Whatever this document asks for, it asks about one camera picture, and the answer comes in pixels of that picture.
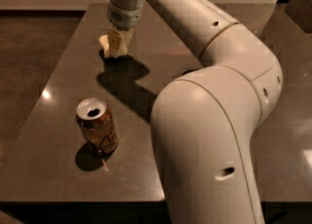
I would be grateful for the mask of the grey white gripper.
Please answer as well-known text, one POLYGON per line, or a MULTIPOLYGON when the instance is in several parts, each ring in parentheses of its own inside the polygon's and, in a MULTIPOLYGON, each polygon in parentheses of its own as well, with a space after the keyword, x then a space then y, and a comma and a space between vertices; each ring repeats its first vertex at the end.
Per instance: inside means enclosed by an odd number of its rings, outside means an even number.
POLYGON ((141 1, 129 10, 117 6, 112 1, 108 2, 107 18, 116 27, 109 29, 107 34, 103 36, 105 57, 125 56, 128 53, 128 46, 135 32, 134 27, 140 19, 141 10, 141 1))

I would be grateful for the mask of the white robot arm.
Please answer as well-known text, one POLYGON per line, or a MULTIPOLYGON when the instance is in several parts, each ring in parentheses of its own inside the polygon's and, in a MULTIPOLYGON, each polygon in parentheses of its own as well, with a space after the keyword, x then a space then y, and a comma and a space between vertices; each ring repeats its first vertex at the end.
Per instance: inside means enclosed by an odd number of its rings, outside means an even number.
POLYGON ((125 53, 148 3, 201 62, 157 96, 150 129, 173 224, 265 224, 251 137, 283 86, 275 55, 208 0, 109 0, 101 44, 125 53))

